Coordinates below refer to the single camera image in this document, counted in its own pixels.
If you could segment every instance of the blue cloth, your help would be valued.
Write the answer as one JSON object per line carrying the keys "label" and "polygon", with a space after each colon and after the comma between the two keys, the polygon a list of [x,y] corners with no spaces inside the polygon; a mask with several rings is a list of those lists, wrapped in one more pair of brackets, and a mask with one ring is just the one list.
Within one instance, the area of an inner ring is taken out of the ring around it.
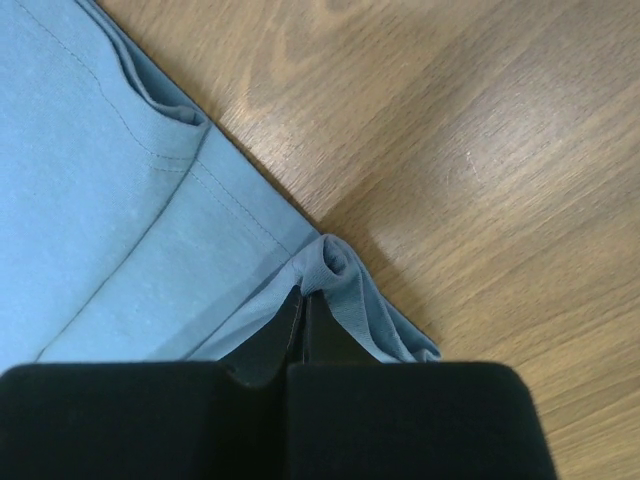
{"label": "blue cloth", "polygon": [[438,358],[93,2],[0,0],[0,42],[0,372],[215,359],[294,283],[377,358]]}

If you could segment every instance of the folded cloth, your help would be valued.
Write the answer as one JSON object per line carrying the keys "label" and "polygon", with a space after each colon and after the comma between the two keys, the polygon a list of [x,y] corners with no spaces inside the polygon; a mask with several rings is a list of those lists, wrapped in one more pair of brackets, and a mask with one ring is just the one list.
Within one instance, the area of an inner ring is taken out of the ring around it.
{"label": "folded cloth", "polygon": [[377,358],[437,358],[95,3],[0,0],[0,42],[0,371],[219,358],[287,283]]}

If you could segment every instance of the brown wooden floor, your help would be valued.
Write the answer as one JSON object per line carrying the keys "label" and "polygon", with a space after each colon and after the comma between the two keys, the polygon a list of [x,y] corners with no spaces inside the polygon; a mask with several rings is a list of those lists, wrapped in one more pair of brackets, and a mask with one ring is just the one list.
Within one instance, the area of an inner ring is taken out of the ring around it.
{"label": "brown wooden floor", "polygon": [[102,0],[564,478],[640,478],[640,1]]}

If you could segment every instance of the blue fabric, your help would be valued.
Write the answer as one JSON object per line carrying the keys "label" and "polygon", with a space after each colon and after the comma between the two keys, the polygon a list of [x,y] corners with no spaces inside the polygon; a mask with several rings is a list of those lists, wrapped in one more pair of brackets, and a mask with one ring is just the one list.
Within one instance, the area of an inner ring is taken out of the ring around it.
{"label": "blue fabric", "polygon": [[0,371],[215,359],[294,283],[384,361],[438,357],[86,0],[0,0]]}

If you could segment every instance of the wooden table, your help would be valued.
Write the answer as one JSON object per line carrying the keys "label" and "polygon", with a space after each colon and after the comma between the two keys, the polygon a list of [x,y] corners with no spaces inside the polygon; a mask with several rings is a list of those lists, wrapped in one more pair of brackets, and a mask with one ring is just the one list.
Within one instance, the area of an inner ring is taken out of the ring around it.
{"label": "wooden table", "polygon": [[100,3],[446,358],[520,372],[564,478],[640,478],[640,1]]}

